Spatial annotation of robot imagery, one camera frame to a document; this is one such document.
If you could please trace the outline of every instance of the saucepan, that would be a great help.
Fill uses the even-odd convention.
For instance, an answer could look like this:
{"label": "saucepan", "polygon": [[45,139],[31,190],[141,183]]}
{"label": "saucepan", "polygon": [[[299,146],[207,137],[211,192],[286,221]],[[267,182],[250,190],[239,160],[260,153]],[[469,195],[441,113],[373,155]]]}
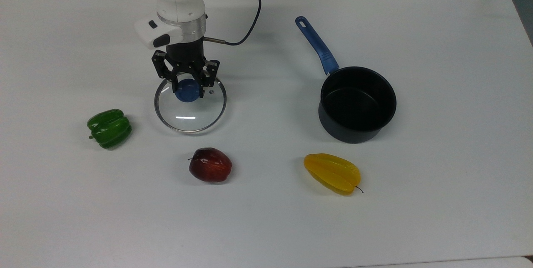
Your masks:
{"label": "saucepan", "polygon": [[346,143],[362,143],[375,137],[396,112],[392,86],[379,73],[365,67],[339,69],[309,21],[299,16],[296,25],[318,54],[327,75],[318,106],[324,129]]}

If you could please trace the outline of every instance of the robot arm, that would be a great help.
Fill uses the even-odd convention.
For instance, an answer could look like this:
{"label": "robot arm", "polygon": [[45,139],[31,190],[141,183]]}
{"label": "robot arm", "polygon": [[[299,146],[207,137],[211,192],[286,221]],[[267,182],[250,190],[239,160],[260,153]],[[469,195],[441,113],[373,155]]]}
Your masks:
{"label": "robot arm", "polygon": [[[244,39],[238,43],[210,40],[227,45],[238,45],[246,40],[261,10],[261,0],[258,1],[257,15]],[[166,47],[166,52],[155,51],[152,62],[158,76],[172,83],[172,91],[182,102],[204,97],[204,87],[212,87],[217,78],[219,62],[208,61],[204,56],[204,40],[208,40],[204,39],[205,21],[204,0],[157,0],[156,10],[135,23],[135,30],[147,48]],[[196,83],[178,82],[177,76],[181,73],[191,74]]]}
{"label": "robot arm", "polygon": [[194,42],[205,34],[204,0],[157,0],[157,8],[135,23],[141,42],[154,49]]}

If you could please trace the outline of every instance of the white table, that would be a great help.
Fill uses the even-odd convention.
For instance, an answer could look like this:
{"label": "white table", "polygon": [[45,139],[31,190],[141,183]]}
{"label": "white table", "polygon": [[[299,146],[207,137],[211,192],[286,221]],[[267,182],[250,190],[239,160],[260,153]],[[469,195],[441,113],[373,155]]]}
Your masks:
{"label": "white table", "polygon": [[[160,83],[133,23],[155,0],[0,0],[0,261],[5,267],[370,266],[533,253],[533,48],[512,0],[263,0],[221,62],[228,109],[201,136],[156,117]],[[239,40],[255,0],[206,0],[207,36]],[[369,67],[398,109],[374,139],[322,129],[325,79],[306,16],[341,65]],[[118,107],[119,149],[86,120]],[[228,183],[188,172],[200,147]],[[354,162],[338,196],[302,159]]]}

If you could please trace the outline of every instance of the pan handle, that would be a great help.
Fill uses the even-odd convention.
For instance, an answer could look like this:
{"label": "pan handle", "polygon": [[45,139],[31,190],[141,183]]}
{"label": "pan handle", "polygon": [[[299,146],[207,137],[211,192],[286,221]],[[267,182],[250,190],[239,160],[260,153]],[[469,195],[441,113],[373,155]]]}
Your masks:
{"label": "pan handle", "polygon": [[318,54],[318,57],[320,58],[320,61],[322,62],[322,67],[324,68],[324,72],[326,73],[326,75],[329,76],[330,73],[339,69],[337,60],[335,60],[333,55],[331,55],[329,48],[322,41],[320,36],[316,34],[316,31],[314,31],[313,27],[307,21],[307,19],[303,16],[297,17],[296,25],[298,26],[300,31],[304,34],[305,38],[307,38],[308,42],[311,44],[311,46],[314,48],[314,50]]}

